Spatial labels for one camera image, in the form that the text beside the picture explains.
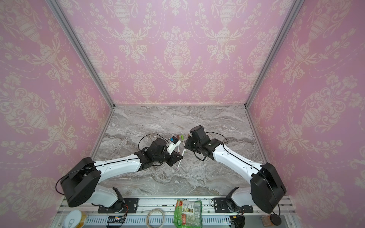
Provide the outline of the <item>white marker black tip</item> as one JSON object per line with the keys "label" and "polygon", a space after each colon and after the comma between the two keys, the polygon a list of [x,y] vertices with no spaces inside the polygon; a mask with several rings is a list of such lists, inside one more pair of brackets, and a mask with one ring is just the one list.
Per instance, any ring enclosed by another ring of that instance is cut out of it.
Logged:
{"label": "white marker black tip", "polygon": [[176,137],[177,137],[177,139],[178,139],[178,142],[177,142],[177,151],[178,151],[178,153],[180,154],[180,143],[181,143],[181,141],[180,141],[180,136],[179,136],[179,135],[177,135]]}

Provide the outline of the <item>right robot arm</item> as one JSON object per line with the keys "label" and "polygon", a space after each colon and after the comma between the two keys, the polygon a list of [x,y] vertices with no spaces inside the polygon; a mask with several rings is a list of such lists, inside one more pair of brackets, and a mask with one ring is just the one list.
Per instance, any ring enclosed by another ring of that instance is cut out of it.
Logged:
{"label": "right robot arm", "polygon": [[257,206],[261,211],[271,214],[275,208],[279,208],[280,200],[287,193],[271,163],[260,164],[243,157],[222,141],[211,139],[201,125],[190,130],[185,149],[227,166],[250,184],[249,188],[236,187],[226,196],[227,207],[233,212],[244,206]]}

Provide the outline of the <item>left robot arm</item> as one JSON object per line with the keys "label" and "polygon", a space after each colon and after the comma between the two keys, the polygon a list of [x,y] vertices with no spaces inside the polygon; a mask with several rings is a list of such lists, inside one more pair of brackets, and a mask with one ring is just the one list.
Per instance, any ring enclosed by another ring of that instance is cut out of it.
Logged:
{"label": "left robot arm", "polygon": [[126,173],[137,173],[155,165],[166,163],[172,167],[183,156],[175,151],[180,140],[172,137],[168,141],[158,138],[149,147],[119,159],[94,161],[83,158],[70,172],[60,179],[63,194],[70,208],[84,203],[103,207],[108,212],[118,212],[125,207],[120,191],[106,188],[101,182]]}

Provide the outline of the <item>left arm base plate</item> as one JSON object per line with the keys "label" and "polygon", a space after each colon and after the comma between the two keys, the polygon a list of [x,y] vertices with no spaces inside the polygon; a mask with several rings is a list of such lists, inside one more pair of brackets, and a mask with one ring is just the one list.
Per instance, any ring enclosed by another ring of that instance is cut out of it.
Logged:
{"label": "left arm base plate", "polygon": [[139,198],[124,198],[123,200],[118,200],[114,205],[109,208],[104,206],[99,206],[99,214],[136,214],[138,209]]}

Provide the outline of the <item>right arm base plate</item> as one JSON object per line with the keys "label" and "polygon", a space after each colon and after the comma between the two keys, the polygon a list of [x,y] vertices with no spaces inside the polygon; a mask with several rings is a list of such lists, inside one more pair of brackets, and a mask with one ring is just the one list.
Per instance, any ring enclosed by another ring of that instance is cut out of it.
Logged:
{"label": "right arm base plate", "polygon": [[251,205],[244,205],[242,207],[236,206],[232,200],[226,198],[213,198],[212,207],[215,213],[253,213]]}

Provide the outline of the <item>white marker pink tip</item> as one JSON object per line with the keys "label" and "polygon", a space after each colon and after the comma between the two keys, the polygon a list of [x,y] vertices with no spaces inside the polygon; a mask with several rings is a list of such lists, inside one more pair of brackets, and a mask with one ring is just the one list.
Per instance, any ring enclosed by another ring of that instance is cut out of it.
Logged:
{"label": "white marker pink tip", "polygon": [[180,157],[180,160],[179,160],[179,162],[178,162],[178,165],[177,165],[176,170],[179,170],[180,165],[181,165],[181,161],[182,161],[182,159],[183,159],[183,156],[184,156],[184,155],[182,155],[182,154],[181,154],[181,157]]}

